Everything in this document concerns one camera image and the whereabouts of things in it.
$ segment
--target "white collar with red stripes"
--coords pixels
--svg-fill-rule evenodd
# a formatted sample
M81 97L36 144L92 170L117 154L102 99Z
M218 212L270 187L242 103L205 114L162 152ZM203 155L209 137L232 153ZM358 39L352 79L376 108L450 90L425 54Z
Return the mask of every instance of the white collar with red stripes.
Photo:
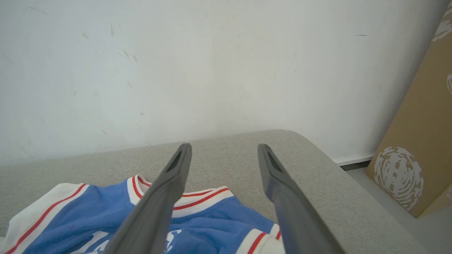
M127 192L130 202L136 205L150 185L151 183L139 174L127 179ZM178 218L204 211L221 200L233 196L232 192L226 186L184 193L174 204L173 215L171 217Z

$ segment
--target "gray mattress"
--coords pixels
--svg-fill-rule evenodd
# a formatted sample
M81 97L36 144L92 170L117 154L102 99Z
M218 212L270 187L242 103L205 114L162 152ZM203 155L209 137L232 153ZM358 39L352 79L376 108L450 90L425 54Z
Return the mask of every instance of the gray mattress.
M265 197L257 145L267 143L350 253L426 253L397 221L328 156L285 130L191 141L186 192L226 185L252 209L277 221ZM135 174L152 182L180 143L147 146L0 168L1 234L9 219L58 183L116 184Z

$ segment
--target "baseboard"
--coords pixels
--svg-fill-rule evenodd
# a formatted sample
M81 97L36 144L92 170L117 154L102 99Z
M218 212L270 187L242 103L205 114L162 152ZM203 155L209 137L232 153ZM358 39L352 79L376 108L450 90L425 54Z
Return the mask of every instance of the baseboard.
M372 160L372 157L373 157L373 154L369 154L369 155L363 155L363 156L358 156L358 157L353 157L353 158L334 160L334 162L337 163L339 166L344 166L344 165Z

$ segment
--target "cardboard box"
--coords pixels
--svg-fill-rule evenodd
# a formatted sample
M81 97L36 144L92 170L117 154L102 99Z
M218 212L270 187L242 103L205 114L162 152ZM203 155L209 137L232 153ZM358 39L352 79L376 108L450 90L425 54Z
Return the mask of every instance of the cardboard box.
M452 203L452 3L366 174L414 217Z

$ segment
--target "red stripe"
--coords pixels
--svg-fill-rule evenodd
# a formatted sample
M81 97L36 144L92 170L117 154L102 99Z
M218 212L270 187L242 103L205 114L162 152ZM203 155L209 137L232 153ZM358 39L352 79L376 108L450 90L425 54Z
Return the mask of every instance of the red stripe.
M248 251L248 254L252 254L254 252L254 250L256 249L257 245L259 244L259 242L262 240L262 237L264 237L265 232L260 233L260 235L256 238L256 240L254 240L253 245L251 245L250 250Z
M206 193L209 193L209 192L211 192L211 190L210 191L201 192L201 193L195 193L195 194L184 194L184 195L182 195L182 197L202 196L202 195L204 195Z
M148 184L148 183L145 183L144 181L143 181L143 179L141 179L141 177L138 177L138 180L142 183L142 184L144 184L144 185L146 185L146 186L150 186L150 184Z
M220 193L222 193L222 192L224 192L224 191L227 191L227 190L229 190L229 189L228 189L228 188L221 189L221 190L219 190L219 191L217 191L217 192L215 192L215 193L212 193L212 194L210 194L209 196L207 196L207 197L205 197L205 198L201 198L200 200L198 200L198 201L196 201L196 202L193 202L193 203L191 203L191 204L184 205L184 206L179 206L179 207L174 207L173 210L180 210L180 209L184 209L184 208L196 206L197 204L202 203L202 202L204 202L204 201L210 199L211 197L214 197L214 196L216 196L216 195L218 195L218 194L220 194Z
M65 198L65 199L62 199L62 200L60 200L60 201L54 203L54 204L51 205L49 208L47 208L47 210L44 212L43 215L41 215L41 217L39 218L39 220L38 220L38 221L37 221L37 222L36 222L29 230L27 230L27 232L25 232L25 234L24 234L21 238L19 238L19 240L17 241L16 245L15 245L12 249L8 250L6 253L7 253L7 254L13 253L13 252L17 249L17 247L19 247L19 244L22 243L22 242L25 240L25 238L27 238L27 237L33 232L33 230L35 230L35 229L39 226L39 224L44 220L44 218L47 216L47 214L50 213L50 211L51 211L53 208L55 208L59 203L64 202L64 201L66 201L66 200L68 200L68 199L70 199L70 198L73 198L75 195L77 195L77 194L80 192L80 190L82 190L82 188L83 188L85 185L86 185L86 184L82 184L82 185L77 189L77 191L76 191L74 194L70 195L69 197L67 197L67 198Z
M137 184L135 183L135 177L132 178L132 183L133 183L133 190L135 191L135 194L136 194L139 198L141 198L142 195L140 194L140 192L139 192L138 189L137 189Z

